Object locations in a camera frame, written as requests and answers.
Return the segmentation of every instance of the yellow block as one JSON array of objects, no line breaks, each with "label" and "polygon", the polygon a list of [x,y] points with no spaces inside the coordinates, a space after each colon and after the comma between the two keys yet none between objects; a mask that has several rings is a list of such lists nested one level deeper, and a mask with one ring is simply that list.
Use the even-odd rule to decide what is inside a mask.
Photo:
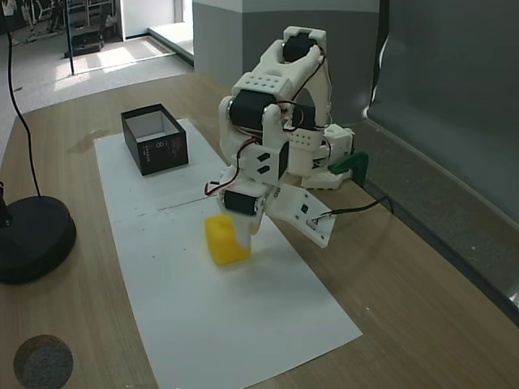
[{"label": "yellow block", "polygon": [[251,249],[243,248],[236,241],[233,220],[227,215],[206,219],[205,235],[209,252],[218,266],[242,261],[251,256]]}]

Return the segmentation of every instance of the red wire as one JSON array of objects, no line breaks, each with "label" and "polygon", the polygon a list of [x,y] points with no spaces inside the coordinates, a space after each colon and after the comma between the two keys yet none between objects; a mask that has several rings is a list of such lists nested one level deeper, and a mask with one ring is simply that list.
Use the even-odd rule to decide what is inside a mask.
[{"label": "red wire", "polygon": [[240,174],[240,156],[242,155],[243,150],[245,150],[247,146],[253,143],[259,143],[259,140],[256,138],[250,138],[243,142],[242,146],[239,148],[238,152],[236,153],[236,173],[234,173],[234,176],[229,181],[227,181],[225,184],[220,184],[219,186],[216,186],[211,190],[208,189],[209,182],[205,184],[204,193],[206,196],[212,196],[236,181],[238,175]]}]

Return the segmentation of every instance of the lamp base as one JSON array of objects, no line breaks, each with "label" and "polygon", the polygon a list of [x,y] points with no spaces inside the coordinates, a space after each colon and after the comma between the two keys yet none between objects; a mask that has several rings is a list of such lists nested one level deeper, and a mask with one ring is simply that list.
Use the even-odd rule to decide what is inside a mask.
[{"label": "lamp base", "polygon": [[59,266],[74,247],[71,214],[51,197],[30,197],[7,208],[13,223],[0,229],[0,283],[38,280]]}]

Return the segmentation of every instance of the wooden table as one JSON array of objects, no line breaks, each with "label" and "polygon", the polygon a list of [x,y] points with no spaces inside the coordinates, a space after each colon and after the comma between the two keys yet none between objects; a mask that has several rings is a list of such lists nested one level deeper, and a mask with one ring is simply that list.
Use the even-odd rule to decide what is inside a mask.
[{"label": "wooden table", "polygon": [[[119,267],[93,140],[121,132],[121,112],[162,103],[218,149],[217,108],[226,93],[190,74],[27,115],[42,191],[69,206],[79,235],[69,259],[44,279],[0,286],[2,389],[19,387],[15,352],[41,334],[73,352],[66,387],[157,388]],[[26,155],[17,121],[0,173],[9,203],[34,195]],[[317,195],[332,208],[371,201],[353,183]],[[383,207],[340,217],[326,250],[278,225],[364,335],[258,388],[519,387],[519,329]]]}]

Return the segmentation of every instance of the black box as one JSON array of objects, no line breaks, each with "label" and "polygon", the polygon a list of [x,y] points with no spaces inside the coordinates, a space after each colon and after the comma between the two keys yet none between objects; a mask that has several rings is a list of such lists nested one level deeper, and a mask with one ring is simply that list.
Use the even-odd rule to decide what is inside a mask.
[{"label": "black box", "polygon": [[189,163],[186,131],[163,105],[121,117],[124,139],[143,176]]}]

